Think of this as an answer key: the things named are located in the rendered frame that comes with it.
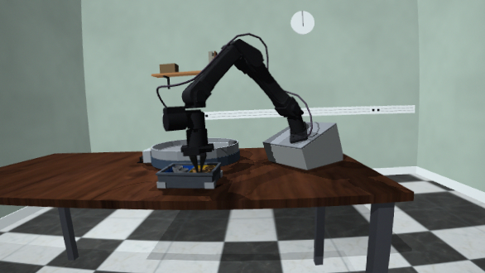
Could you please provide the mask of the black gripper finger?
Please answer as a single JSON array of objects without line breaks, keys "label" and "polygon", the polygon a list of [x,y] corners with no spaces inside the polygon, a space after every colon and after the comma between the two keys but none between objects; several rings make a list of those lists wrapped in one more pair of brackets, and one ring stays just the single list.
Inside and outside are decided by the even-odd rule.
[{"label": "black gripper finger", "polygon": [[[199,173],[197,156],[190,156],[190,160],[195,167],[196,173]],[[197,163],[197,165],[196,165],[196,163]]]},{"label": "black gripper finger", "polygon": [[[207,154],[206,154],[206,156],[207,156]],[[200,173],[202,173],[206,156],[200,156]]]}]

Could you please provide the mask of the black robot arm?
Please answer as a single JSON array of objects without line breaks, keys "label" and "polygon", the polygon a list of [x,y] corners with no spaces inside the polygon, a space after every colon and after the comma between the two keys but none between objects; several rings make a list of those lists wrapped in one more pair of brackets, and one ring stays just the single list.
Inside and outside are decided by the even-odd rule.
[{"label": "black robot arm", "polygon": [[[232,45],[232,46],[229,46]],[[206,108],[206,100],[211,95],[214,86],[235,65],[252,78],[269,97],[279,115],[287,117],[290,127],[290,143],[307,140],[306,123],[301,115],[304,114],[294,97],[290,97],[275,81],[267,70],[261,51],[247,42],[237,39],[222,51],[211,65],[182,93],[185,106],[163,108],[163,127],[166,132],[190,129],[206,131],[206,145],[208,133],[205,128],[204,112],[185,110],[186,108]],[[236,47],[238,47],[236,49]],[[241,54],[242,52],[242,54]],[[241,55],[240,55],[240,54]],[[243,57],[244,56],[244,57]],[[242,57],[242,58],[241,58]],[[241,59],[240,59],[241,58]],[[234,64],[234,62],[236,62]],[[297,104],[294,104],[297,103]],[[193,106],[194,105],[194,106]],[[189,124],[187,126],[187,119]]]}]

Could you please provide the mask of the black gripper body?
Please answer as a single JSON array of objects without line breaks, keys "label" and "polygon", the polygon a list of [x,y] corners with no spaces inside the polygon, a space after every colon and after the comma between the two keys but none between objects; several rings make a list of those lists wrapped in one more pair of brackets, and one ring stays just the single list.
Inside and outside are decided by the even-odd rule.
[{"label": "black gripper body", "polygon": [[180,150],[183,156],[206,156],[206,152],[214,151],[214,144],[206,145],[205,129],[198,129],[198,132],[187,129],[189,146],[183,145]]}]

